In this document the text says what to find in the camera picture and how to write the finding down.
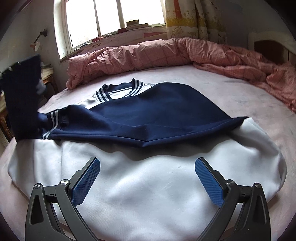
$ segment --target white stripe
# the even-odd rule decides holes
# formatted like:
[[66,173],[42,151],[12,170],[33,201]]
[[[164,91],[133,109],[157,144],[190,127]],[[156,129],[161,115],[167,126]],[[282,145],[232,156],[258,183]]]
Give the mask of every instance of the white stripe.
[[107,95],[105,94],[105,92],[104,92],[104,90],[103,90],[103,87],[101,87],[101,91],[102,91],[102,94],[103,94],[103,96],[105,97],[105,99],[108,101],[109,99],[108,99]]
[[[52,118],[52,128],[53,128],[54,127],[54,113],[53,112],[50,113],[50,117]],[[43,139],[45,139],[45,136],[48,134],[48,132],[50,132],[50,130],[42,135]]]
[[135,81],[134,90],[133,90],[131,93],[129,93],[127,96],[125,96],[125,97],[129,97],[129,96],[131,96],[133,93],[135,93],[136,89],[138,88],[138,86],[137,86],[137,83],[138,83],[138,82],[139,82],[138,80]]
[[96,92],[94,93],[94,97],[95,97],[96,101],[98,101],[101,104],[101,101],[98,99]]
[[141,88],[141,81],[139,81],[139,85],[138,85],[138,87],[137,87],[137,89],[136,89],[136,91],[132,94],[132,95],[130,95],[130,96],[134,96],[136,93],[139,93],[140,91],[140,88]]
[[45,139],[48,139],[50,133],[51,133],[53,130],[55,130],[55,129],[57,128],[57,125],[58,125],[58,123],[59,123],[59,114],[58,114],[58,111],[57,111],[57,110],[55,111],[55,115],[56,115],[56,120],[57,120],[57,122],[56,122],[54,128],[52,128],[52,129],[49,131],[49,133],[46,135]]

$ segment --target window sill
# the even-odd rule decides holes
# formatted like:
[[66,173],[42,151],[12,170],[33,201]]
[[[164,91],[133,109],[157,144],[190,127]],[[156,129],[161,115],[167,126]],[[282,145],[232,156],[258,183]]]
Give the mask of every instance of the window sill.
[[69,58],[74,57],[78,54],[85,54],[88,52],[93,52],[106,47],[116,47],[124,45],[138,44],[140,42],[155,40],[155,39],[167,39],[166,37],[166,27],[145,27],[138,28],[134,30],[129,30],[124,33],[114,34],[108,37],[104,37],[95,42],[91,42],[87,45],[82,46],[79,49],[75,49],[70,54],[61,58],[60,63],[63,63]]

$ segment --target floral curtain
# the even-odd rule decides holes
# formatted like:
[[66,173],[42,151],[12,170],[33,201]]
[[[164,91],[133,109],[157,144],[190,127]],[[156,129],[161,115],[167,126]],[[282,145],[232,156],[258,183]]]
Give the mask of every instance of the floral curtain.
[[191,37],[227,43],[215,0],[165,0],[168,38]]

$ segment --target white wall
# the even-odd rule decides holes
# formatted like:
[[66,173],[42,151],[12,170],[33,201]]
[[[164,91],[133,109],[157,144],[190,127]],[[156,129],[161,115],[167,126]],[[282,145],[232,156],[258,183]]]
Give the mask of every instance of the white wall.
[[30,56],[30,9],[23,9],[0,41],[0,71]]
[[226,24],[229,45],[248,47],[248,34],[276,31],[291,35],[281,17],[264,0],[216,0]]
[[61,91],[66,88],[68,80],[68,62],[60,64],[57,50],[56,38],[54,34],[54,0],[33,0],[29,4],[30,8],[30,38],[35,41],[43,29],[47,29],[47,37],[39,38],[40,48],[37,53],[45,64],[51,64],[54,68],[54,79],[58,89]]

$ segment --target crumpled duvet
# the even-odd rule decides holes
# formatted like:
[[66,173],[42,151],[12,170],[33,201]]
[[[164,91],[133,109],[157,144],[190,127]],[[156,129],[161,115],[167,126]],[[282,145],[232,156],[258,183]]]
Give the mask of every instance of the crumpled duvet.
[[74,89],[106,74],[190,63],[201,70],[247,80],[296,112],[296,70],[290,63],[279,66],[255,51],[188,37],[107,47],[72,57],[67,87]]

